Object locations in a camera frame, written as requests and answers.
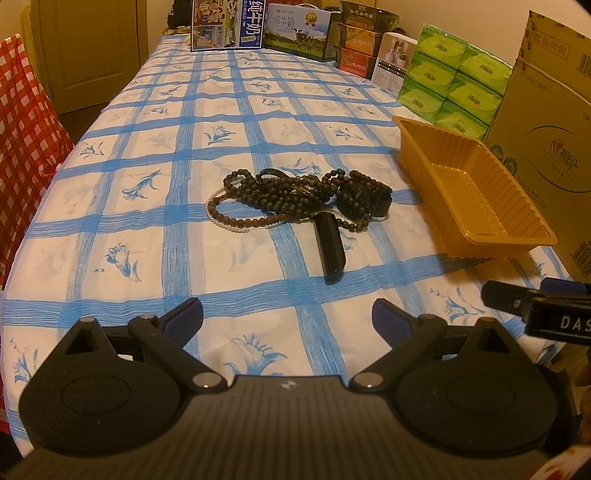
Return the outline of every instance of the red checkered bag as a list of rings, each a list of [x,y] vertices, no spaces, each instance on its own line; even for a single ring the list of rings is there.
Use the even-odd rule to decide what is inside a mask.
[[[8,418],[6,415],[6,409],[4,407],[4,398],[2,396],[2,380],[0,379],[0,432],[10,434],[10,428],[8,427]]]
[[[0,41],[0,288],[56,167],[72,148],[21,36]]]

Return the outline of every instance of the green tissue package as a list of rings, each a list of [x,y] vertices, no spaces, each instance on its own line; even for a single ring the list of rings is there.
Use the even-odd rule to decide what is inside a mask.
[[[420,52],[413,54],[407,72],[407,77],[411,80],[444,97],[449,92],[455,76],[454,69]]]
[[[505,94],[513,68],[487,51],[468,45],[459,69],[500,95]]]
[[[491,124],[502,100],[499,94],[461,73],[456,75],[447,98],[487,125]]]
[[[488,125],[449,100],[443,102],[437,120],[435,120],[435,125],[448,130],[457,130],[468,137],[477,138],[478,140],[482,140],[488,130]]]
[[[466,51],[467,42],[432,25],[424,25],[417,50],[456,69]]]
[[[398,101],[401,104],[432,124],[435,123],[444,100],[442,96],[409,78],[404,79],[398,94]]]

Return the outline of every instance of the plastic tray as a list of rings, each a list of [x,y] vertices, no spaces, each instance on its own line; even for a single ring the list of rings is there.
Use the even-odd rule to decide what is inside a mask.
[[[557,243],[528,195],[482,142],[408,118],[394,121],[400,162],[449,255],[506,258]]]

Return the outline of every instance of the blue checkered tablecloth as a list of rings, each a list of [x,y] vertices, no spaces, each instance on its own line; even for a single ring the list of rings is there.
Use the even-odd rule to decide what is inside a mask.
[[[493,315],[543,361],[557,345],[523,336],[519,319],[482,305],[488,279],[538,287],[565,278],[550,248],[510,260],[444,252],[418,192],[397,163],[393,115],[414,115],[365,79],[273,50],[191,53],[163,39],[59,171],[17,253],[2,302],[2,378],[21,451],[22,389],[81,316],[124,325],[189,296],[204,325],[186,350],[237,374],[341,375],[388,351],[371,306],[388,298],[412,314],[473,324]],[[390,185],[386,220],[340,230],[346,272],[324,283],[310,223],[233,233],[204,203],[232,170],[289,174],[357,169]],[[251,218],[242,204],[220,211]]]

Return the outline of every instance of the wooden door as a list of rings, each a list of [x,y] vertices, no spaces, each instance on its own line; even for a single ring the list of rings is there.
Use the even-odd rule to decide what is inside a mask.
[[[136,0],[33,0],[31,7],[58,114],[110,102],[139,70]]]

